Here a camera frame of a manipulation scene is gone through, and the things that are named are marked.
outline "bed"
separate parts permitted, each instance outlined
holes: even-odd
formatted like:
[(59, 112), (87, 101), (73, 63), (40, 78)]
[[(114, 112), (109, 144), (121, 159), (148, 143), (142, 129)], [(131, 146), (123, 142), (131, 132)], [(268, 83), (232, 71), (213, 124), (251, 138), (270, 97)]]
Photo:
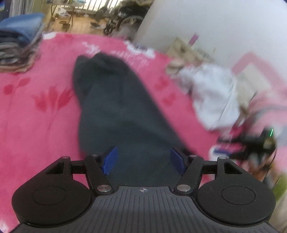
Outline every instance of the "bed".
[(190, 98), (165, 75), (170, 58), (114, 38), (46, 34), (29, 71), (0, 74), (0, 230), (4, 233), (18, 224), (11, 197), (20, 185), (61, 156), (81, 159), (80, 107), (72, 72), (79, 55), (92, 57), (98, 52), (126, 61), (188, 149), (208, 159), (218, 135), (200, 125)]

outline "green object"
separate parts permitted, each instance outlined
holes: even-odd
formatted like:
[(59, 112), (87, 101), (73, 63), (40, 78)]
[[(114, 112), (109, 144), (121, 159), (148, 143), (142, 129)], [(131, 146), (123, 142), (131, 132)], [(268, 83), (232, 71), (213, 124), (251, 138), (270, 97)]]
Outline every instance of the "green object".
[(277, 184), (272, 189), (276, 201), (279, 201), (279, 199), (284, 195), (284, 193), (287, 190), (287, 177), (285, 174), (282, 174), (277, 182)]

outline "gray ribbed plate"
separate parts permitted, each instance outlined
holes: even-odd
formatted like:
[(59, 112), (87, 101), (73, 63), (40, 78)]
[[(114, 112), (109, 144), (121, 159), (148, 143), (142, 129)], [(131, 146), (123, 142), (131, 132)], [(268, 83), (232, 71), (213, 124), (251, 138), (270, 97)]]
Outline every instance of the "gray ribbed plate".
[(13, 233), (275, 233), (270, 225), (230, 227), (207, 218), (189, 197), (168, 187), (120, 187), (97, 197), (91, 209), (65, 226), (33, 228), (19, 225)]

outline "white wall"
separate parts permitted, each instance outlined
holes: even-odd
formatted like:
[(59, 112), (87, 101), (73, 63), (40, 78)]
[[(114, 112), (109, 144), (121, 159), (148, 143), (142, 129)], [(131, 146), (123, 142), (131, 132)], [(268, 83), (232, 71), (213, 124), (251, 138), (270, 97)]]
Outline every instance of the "white wall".
[(136, 42), (166, 52), (179, 36), (232, 67), (254, 52), (287, 79), (287, 3), (283, 0), (155, 0)]

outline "stack of folded clothes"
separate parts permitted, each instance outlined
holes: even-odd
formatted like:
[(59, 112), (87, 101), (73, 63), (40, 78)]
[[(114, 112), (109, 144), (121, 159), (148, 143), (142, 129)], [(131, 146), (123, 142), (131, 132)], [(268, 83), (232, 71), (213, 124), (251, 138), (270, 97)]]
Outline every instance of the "stack of folded clothes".
[(42, 39), (44, 15), (17, 15), (0, 22), (0, 72), (26, 72)]

